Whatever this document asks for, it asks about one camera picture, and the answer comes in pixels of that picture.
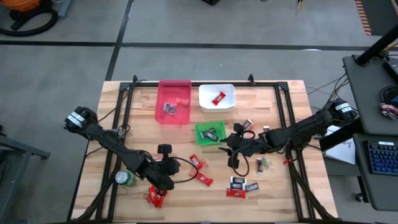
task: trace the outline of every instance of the blue keyboard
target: blue keyboard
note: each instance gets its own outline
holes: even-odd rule
[[[372,174],[398,175],[398,142],[366,141]]]

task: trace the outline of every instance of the white paper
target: white paper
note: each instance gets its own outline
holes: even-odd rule
[[[339,129],[340,127],[332,125],[328,128],[326,135],[329,135]],[[325,156],[355,165],[355,145],[353,139],[351,138],[327,150]]]

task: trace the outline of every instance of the wooden table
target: wooden table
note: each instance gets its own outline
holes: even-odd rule
[[[98,117],[103,117],[116,106],[120,82],[105,82],[98,105]],[[294,107],[296,121],[311,116],[310,105],[304,82],[289,81],[290,95]],[[172,155],[188,159],[192,154],[206,159],[208,167],[203,173],[214,182],[210,187],[192,180],[176,184],[175,189],[166,196],[161,209],[151,207],[143,198],[150,184],[148,181],[138,181],[133,188],[119,186],[114,214],[114,222],[275,222],[297,221],[294,206],[292,186],[287,166],[283,165],[284,155],[267,154],[274,170],[257,174],[256,156],[249,158],[251,171],[248,183],[258,182],[260,190],[247,193],[247,199],[226,197],[226,187],[229,178],[234,175],[227,166],[228,157],[225,152],[217,149],[217,145],[197,146],[194,124],[208,121],[223,120],[227,134],[233,131],[234,123],[242,123],[251,119],[255,123],[254,131],[262,132],[262,127],[268,125],[271,129],[279,128],[279,114],[275,99],[275,91],[271,87],[236,87],[236,106],[229,113],[203,113],[198,103],[198,88],[192,88],[192,108],[190,124],[160,125],[154,119],[157,88],[135,88],[130,110],[129,125],[131,130],[126,136],[126,146],[130,149],[145,149],[156,156],[157,145],[168,143],[173,147]],[[285,117],[288,118],[284,101]],[[100,123],[104,128],[110,128],[113,114]],[[88,152],[99,147],[97,142],[91,142]],[[331,193],[328,176],[322,154],[319,150],[308,148],[303,156],[307,168],[311,190],[321,204],[335,217],[337,212]],[[81,215],[100,190],[106,150],[102,149],[87,157],[80,185],[73,208],[72,218]],[[180,172],[172,176],[174,180],[188,178],[188,164],[182,163]],[[238,171],[244,173],[246,166],[243,160]],[[300,191],[305,217],[308,217],[304,193]],[[104,206],[104,216],[108,211],[109,196]]]

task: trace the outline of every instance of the red candy wrapper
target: red candy wrapper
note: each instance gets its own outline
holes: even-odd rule
[[[226,189],[226,195],[228,197],[246,198],[246,191],[228,188]]]
[[[199,159],[195,154],[190,156],[189,159],[192,161],[193,165],[198,168],[198,170],[202,169],[203,166],[207,166],[206,161],[204,159]]]
[[[221,100],[223,100],[224,97],[225,97],[225,93],[220,92],[220,94],[213,100],[214,105],[217,106],[217,104],[218,104]]]
[[[161,192],[161,194],[156,191],[154,186],[152,186],[149,187],[148,194],[145,195],[144,198],[148,201],[148,203],[153,204],[155,208],[162,208],[164,197],[167,195],[167,191]]]
[[[194,176],[196,173],[195,169],[192,169],[191,172],[189,173],[190,176]],[[196,176],[196,179],[202,181],[203,183],[205,183],[207,186],[210,186],[211,183],[213,183],[213,179],[205,176],[204,174],[202,174],[201,172],[198,172],[198,175]]]

